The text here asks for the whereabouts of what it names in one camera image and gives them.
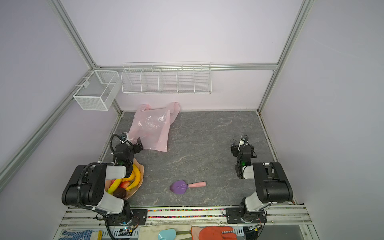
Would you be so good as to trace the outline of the blue white knit glove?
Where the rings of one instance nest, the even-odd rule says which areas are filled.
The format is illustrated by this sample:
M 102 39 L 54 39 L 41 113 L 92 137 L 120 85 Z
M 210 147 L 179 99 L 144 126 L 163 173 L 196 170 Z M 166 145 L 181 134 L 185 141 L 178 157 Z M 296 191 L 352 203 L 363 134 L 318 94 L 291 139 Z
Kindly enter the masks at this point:
M 91 230 L 63 231 L 59 240 L 97 240 L 98 234 Z

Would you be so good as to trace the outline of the small white mesh basket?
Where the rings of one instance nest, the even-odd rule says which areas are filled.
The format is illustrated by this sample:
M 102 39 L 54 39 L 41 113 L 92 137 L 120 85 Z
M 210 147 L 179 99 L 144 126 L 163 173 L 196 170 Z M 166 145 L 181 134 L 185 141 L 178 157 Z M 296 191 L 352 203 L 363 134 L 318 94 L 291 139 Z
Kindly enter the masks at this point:
M 122 87 L 117 71 L 95 70 L 73 97 L 85 111 L 108 111 Z

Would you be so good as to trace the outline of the red strawberry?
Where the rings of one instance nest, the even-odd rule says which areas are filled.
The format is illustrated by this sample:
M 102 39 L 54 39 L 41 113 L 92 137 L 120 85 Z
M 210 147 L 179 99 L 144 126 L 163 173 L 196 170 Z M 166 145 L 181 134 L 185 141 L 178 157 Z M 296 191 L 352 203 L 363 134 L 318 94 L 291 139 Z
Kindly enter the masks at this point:
M 120 188 L 127 189 L 131 185 L 130 181 L 121 182 Z

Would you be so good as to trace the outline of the pink wavy plate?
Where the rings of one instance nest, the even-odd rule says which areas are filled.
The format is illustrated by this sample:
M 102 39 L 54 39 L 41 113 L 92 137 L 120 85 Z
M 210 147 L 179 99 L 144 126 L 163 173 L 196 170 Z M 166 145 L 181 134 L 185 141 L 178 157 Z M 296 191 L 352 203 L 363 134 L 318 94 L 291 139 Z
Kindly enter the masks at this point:
M 145 170 L 144 166 L 141 165 L 136 159 L 134 159 L 134 165 L 135 167 L 132 175 L 126 179 L 122 179 L 121 181 L 118 180 L 118 185 L 114 183 L 115 180 L 106 180 L 105 191 L 109 193 L 112 186 L 114 192 L 110 193 L 110 195 L 124 200 L 128 200 L 132 197 L 143 184 Z

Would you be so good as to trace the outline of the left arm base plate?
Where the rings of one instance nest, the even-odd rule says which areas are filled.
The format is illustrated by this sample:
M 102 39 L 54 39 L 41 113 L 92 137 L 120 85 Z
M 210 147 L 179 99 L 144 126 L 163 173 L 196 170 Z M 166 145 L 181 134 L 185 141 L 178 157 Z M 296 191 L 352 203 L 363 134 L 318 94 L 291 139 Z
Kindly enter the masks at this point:
M 148 209 L 133 209 L 126 216 L 124 214 L 106 217 L 109 226 L 143 226 L 148 218 Z

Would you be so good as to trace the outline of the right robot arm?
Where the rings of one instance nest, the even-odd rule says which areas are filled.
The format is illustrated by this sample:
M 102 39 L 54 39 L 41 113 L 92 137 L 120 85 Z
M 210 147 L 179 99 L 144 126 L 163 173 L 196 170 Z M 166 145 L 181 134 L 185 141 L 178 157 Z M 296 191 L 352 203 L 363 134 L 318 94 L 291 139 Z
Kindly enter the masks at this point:
M 256 190 L 245 197 L 237 208 L 227 208 L 229 224 L 264 224 L 266 208 L 293 200 L 293 190 L 280 163 L 253 163 L 256 158 L 254 146 L 242 135 L 238 144 L 231 145 L 231 154 L 237 158 L 235 166 L 239 179 L 253 180 Z

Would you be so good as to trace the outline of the yellow banana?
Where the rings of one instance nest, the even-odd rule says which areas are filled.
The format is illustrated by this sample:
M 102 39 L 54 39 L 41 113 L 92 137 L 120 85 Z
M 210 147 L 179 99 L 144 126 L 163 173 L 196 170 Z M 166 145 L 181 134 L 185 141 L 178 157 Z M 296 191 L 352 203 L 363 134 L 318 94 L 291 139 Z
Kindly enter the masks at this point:
M 140 169 L 135 165 L 133 164 L 133 167 L 134 167 L 134 173 L 135 173 L 135 180 L 131 183 L 131 185 L 126 189 L 126 191 L 130 191 L 132 190 L 133 188 L 137 187 L 141 181 L 141 172 L 140 172 Z
M 135 178 L 125 178 L 125 179 L 117 179 L 112 182 L 107 192 L 112 194 L 117 188 L 120 188 L 121 182 L 130 181 L 131 183 L 135 180 Z

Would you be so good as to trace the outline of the beige cloth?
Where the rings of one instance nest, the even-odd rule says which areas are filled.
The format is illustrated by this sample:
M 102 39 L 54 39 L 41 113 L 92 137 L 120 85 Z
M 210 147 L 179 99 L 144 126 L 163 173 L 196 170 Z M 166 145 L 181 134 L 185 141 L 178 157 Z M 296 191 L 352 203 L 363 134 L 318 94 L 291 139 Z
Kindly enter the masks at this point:
M 192 240 L 191 225 L 140 227 L 139 240 Z

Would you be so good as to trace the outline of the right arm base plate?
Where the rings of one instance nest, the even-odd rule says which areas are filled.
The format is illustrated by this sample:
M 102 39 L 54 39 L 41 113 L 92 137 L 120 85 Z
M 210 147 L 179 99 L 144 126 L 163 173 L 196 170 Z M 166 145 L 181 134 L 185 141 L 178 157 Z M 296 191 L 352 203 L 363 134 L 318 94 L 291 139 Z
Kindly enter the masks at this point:
M 267 222 L 266 211 L 248 212 L 236 207 L 225 208 L 223 213 L 228 224 L 264 224 Z

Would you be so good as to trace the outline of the pink plastic bag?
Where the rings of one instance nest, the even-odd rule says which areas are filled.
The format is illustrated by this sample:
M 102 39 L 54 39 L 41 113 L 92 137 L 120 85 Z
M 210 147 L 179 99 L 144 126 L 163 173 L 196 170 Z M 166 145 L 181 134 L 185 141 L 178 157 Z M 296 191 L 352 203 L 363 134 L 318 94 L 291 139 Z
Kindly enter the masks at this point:
M 139 106 L 128 132 L 128 139 L 132 143 L 137 143 L 140 139 L 145 150 L 166 152 L 170 127 L 180 110 L 180 104 L 176 102 L 160 109 L 152 109 L 150 105 Z

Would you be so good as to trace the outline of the light blue scoop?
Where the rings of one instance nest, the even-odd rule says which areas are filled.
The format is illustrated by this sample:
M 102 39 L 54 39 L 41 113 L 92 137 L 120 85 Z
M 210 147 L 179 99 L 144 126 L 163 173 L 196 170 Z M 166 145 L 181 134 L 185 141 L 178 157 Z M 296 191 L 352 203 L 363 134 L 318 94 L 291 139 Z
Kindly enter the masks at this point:
M 175 229 L 166 229 L 158 233 L 158 240 L 175 240 L 177 232 Z

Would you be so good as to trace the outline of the red orange glove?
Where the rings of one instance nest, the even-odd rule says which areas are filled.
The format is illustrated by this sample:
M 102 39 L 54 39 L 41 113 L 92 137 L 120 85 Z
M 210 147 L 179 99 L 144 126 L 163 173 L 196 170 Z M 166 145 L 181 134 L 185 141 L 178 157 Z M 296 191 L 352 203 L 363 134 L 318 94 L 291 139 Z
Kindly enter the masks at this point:
M 205 227 L 199 233 L 199 240 L 237 240 L 232 227 Z

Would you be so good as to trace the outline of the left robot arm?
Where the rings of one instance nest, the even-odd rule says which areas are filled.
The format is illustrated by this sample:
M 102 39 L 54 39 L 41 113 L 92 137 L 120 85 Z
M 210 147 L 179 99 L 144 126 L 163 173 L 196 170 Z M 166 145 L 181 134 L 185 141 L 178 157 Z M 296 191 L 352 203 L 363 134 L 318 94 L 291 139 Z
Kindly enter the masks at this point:
M 108 226 L 142 225 L 147 214 L 132 212 L 128 202 L 143 183 L 144 168 L 135 159 L 144 150 L 142 141 L 133 144 L 123 135 L 112 137 L 120 140 L 113 146 L 110 139 L 112 162 L 77 166 L 63 191 L 62 203 L 93 211 Z

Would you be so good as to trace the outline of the dark brown round fruit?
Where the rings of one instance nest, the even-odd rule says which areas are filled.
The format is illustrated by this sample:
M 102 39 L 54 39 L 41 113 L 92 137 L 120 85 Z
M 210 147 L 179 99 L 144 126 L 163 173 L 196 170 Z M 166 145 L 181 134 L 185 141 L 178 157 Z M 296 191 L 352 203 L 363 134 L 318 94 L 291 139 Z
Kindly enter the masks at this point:
M 124 188 L 117 188 L 113 192 L 113 196 L 119 199 L 124 199 L 127 196 L 127 191 Z

